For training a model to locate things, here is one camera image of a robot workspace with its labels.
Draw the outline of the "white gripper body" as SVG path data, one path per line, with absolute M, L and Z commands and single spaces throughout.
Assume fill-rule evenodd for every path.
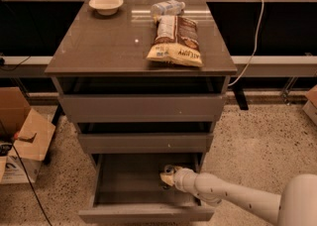
M 197 173 L 192 169 L 178 169 L 173 177 L 175 187 L 182 192 L 196 192 L 196 178 Z

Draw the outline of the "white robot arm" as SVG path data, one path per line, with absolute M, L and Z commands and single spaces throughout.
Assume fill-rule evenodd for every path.
M 317 176 L 301 174 L 282 195 L 227 182 L 214 174 L 166 166 L 160 179 L 211 206 L 231 202 L 273 226 L 317 226 Z

